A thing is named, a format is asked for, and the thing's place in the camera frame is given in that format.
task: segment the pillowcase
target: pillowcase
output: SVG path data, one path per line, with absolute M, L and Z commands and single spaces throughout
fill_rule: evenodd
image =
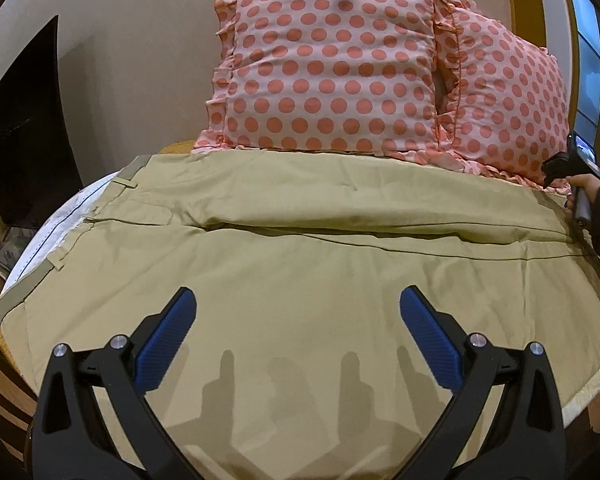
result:
M 482 16 L 469 0 L 435 0 L 446 110 L 438 120 L 472 173 L 542 184 L 542 161 L 565 149 L 566 88 L 554 56 Z
M 438 154 L 433 0 L 216 0 L 222 63 L 196 147 Z

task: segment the blue gripper pad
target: blue gripper pad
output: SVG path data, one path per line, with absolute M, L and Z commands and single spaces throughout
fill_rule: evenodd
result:
M 196 297 L 191 290 L 181 288 L 171 301 L 169 311 L 136 356 L 134 387 L 141 395 L 160 386 L 196 319 Z
M 424 301 L 412 287 L 405 288 L 400 295 L 400 315 L 438 384 L 456 394 L 464 381 L 462 356 Z

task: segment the black monitor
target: black monitor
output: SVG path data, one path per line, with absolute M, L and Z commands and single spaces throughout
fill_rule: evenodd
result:
M 82 189 L 64 126 L 58 84 L 58 17 L 0 80 L 0 216 L 39 228 Z

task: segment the hand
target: hand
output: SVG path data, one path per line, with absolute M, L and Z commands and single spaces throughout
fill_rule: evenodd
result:
M 587 198 L 589 202 L 593 205 L 596 201 L 596 197 L 598 196 L 598 191 L 600 190 L 600 179 L 592 174 L 582 174 L 575 176 L 568 176 L 567 182 L 571 185 L 571 187 L 582 187 L 584 188 L 584 192 L 587 194 Z M 573 195 L 570 194 L 567 197 L 567 215 L 569 217 L 573 216 L 573 211 L 576 208 L 575 200 L 573 199 Z

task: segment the gray handle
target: gray handle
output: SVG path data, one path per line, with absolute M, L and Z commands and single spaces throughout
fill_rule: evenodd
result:
M 573 217 L 581 228 L 589 229 L 591 225 L 591 202 L 589 202 L 587 193 L 583 188 L 577 187 L 573 194 L 576 203 L 576 211 Z

